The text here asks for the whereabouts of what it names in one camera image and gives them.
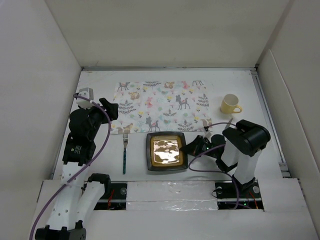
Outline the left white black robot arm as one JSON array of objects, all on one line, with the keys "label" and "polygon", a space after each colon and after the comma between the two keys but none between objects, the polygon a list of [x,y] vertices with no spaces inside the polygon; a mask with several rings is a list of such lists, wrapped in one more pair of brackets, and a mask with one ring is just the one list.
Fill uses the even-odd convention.
[{"label": "left white black robot arm", "polygon": [[117,103],[100,98],[95,103],[74,95],[78,109],[69,115],[69,134],[63,152],[59,189],[44,205],[30,230],[31,240],[84,240],[85,223],[100,198],[111,194],[110,176],[88,168],[102,153],[94,139],[103,124],[111,125],[119,117]]}]

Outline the animal print cloth placemat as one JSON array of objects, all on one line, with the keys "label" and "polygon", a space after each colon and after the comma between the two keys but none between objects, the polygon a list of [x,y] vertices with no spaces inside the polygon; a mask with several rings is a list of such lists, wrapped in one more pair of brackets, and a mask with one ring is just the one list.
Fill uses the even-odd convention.
[{"label": "animal print cloth placemat", "polygon": [[113,135],[196,132],[213,123],[203,80],[120,82],[113,101],[118,104]]}]

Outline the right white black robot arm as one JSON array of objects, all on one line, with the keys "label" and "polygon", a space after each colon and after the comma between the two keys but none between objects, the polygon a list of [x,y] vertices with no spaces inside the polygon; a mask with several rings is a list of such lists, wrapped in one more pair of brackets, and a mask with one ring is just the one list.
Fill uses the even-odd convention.
[{"label": "right white black robot arm", "polygon": [[214,134],[209,138],[209,127],[205,126],[204,136],[198,135],[180,150],[195,158],[203,155],[214,158],[223,173],[235,170],[231,191],[235,196],[243,197],[255,182],[258,159],[271,140],[271,135],[265,127],[244,119],[235,124],[230,120],[211,126],[218,125],[225,125],[222,134]]}]

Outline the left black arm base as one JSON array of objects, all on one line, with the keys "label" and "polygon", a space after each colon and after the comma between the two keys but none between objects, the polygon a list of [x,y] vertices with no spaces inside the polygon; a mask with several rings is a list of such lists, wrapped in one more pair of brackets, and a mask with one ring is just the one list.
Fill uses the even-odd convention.
[{"label": "left black arm base", "polygon": [[112,182],[110,191],[105,193],[94,207],[96,211],[122,211],[127,205],[127,182]]}]

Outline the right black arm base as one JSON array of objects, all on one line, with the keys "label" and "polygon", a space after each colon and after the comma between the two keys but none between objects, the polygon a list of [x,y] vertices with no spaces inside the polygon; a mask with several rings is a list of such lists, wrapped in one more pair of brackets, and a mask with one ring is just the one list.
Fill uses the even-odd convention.
[{"label": "right black arm base", "polygon": [[258,181],[246,189],[236,189],[229,181],[215,182],[211,195],[217,200],[219,210],[264,210],[261,190]]}]

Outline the square black yellow plate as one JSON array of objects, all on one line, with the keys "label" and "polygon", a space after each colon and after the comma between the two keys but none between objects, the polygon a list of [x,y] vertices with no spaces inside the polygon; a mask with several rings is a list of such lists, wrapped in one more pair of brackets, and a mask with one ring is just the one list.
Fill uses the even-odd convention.
[{"label": "square black yellow plate", "polygon": [[151,132],[146,135],[146,164],[151,172],[185,171],[188,155],[185,135],[177,131]]}]

